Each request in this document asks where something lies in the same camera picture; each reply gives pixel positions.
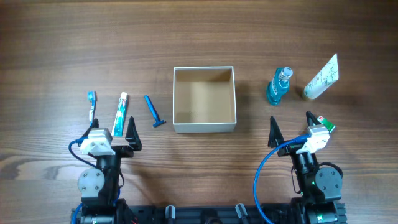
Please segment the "blue mouthwash bottle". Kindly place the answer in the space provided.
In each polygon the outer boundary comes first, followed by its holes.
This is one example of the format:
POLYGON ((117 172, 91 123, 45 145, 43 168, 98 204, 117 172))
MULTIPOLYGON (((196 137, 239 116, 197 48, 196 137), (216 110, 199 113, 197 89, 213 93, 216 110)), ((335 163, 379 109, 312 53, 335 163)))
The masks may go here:
POLYGON ((282 96, 288 92, 292 75, 293 70, 290 67, 276 69, 266 90, 266 96, 271 105, 278 105, 282 96))

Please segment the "blue white toothbrush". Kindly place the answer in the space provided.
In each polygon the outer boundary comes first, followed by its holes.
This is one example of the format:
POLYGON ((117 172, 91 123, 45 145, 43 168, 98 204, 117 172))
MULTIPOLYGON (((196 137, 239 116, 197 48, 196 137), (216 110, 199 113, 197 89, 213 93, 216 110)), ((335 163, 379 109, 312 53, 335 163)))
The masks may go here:
POLYGON ((95 107, 96 107, 96 92, 91 90, 88 92, 88 101, 91 103, 91 108, 89 110, 89 125, 93 124, 95 117, 95 107))

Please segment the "blue disposable razor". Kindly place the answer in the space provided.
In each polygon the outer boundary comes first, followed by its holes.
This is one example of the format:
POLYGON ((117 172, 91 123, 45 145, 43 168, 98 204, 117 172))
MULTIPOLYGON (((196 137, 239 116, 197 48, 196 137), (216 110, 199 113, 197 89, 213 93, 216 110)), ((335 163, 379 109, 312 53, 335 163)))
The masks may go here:
POLYGON ((144 96, 144 99, 150 109, 150 112, 152 114, 152 116, 154 117, 155 123, 152 125, 154 128, 166 123, 166 120, 161 119, 160 116, 158 115, 153 103, 151 102, 150 98, 148 95, 144 96))

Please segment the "toothpaste tube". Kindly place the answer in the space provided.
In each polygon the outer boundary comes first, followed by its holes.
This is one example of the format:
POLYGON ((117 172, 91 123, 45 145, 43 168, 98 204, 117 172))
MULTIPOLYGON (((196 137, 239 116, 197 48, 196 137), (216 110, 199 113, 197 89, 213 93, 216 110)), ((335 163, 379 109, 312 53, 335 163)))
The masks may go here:
POLYGON ((122 92, 118 103, 116 117, 114 120, 114 126, 112 130, 113 136, 120 137, 123 135, 124 121, 126 115, 126 104, 127 104, 127 93, 122 92))

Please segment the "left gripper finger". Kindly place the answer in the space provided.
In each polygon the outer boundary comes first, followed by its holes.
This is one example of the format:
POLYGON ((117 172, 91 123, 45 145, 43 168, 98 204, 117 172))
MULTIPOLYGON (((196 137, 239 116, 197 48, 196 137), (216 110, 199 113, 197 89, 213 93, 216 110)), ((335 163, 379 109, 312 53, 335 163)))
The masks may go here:
POLYGON ((90 129, 98 128, 98 127, 99 127, 99 122, 98 122, 98 119, 95 118, 93 120, 92 124, 90 125, 90 129))
POLYGON ((131 147, 133 151, 142 150, 142 143, 137 133, 135 121, 132 116, 129 118, 125 140, 128 142, 129 147, 131 147))

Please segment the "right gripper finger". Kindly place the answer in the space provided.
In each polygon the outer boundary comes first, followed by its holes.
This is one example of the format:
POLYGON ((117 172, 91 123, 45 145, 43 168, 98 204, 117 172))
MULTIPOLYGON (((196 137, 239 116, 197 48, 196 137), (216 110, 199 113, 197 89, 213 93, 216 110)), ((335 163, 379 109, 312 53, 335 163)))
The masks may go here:
POLYGON ((313 115, 311 111, 306 112, 306 118, 308 126, 315 126, 318 124, 317 118, 313 115))
POLYGON ((268 147, 275 148, 284 142, 284 137, 280 131, 277 121, 273 116, 270 117, 270 133, 268 147))

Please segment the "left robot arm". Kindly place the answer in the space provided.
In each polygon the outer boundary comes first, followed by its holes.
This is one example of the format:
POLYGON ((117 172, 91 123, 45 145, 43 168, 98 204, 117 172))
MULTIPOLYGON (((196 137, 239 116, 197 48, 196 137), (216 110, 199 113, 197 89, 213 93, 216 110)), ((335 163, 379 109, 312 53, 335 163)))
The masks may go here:
POLYGON ((124 199, 120 199, 123 187, 121 159, 131 158, 142 149, 133 117, 129 118, 124 146, 112 146, 113 137, 108 128, 100 128, 95 119, 81 138, 71 144, 78 144, 82 154, 96 159, 78 178, 81 204, 71 217, 71 223, 137 223, 138 219, 124 199))

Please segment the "white lotion tube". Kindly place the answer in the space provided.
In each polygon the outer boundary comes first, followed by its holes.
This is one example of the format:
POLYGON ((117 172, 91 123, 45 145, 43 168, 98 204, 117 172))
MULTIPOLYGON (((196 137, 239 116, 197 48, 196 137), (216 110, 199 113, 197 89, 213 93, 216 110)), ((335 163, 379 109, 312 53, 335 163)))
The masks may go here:
POLYGON ((303 90, 306 99, 314 100, 339 79, 338 54, 334 54, 303 90))

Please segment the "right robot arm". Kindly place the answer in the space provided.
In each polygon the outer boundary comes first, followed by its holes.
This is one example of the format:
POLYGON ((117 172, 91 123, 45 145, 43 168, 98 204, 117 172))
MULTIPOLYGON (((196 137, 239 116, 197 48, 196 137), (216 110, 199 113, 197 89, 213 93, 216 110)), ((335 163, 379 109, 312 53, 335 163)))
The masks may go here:
POLYGON ((315 155, 326 146, 330 132, 310 111, 306 117, 308 136, 292 143, 284 139, 275 118, 270 118, 268 147, 286 144, 277 155, 291 158, 291 174, 296 175, 299 196, 290 203, 262 204, 261 209, 272 223, 347 223, 345 205, 340 203, 343 171, 331 162, 319 163, 315 155))

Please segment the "green white small box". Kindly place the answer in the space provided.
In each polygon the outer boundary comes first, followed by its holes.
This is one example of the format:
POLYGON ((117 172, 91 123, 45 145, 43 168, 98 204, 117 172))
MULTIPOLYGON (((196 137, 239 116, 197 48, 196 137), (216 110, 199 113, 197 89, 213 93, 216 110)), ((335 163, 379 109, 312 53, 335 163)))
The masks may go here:
POLYGON ((335 128, 336 128, 336 126, 335 126, 331 121, 329 121, 328 119, 326 119, 324 116, 319 116, 319 117, 317 118, 317 120, 318 120, 322 125, 324 125, 324 126, 327 128, 327 130, 329 131, 329 133, 332 133, 332 132, 335 130, 335 128))

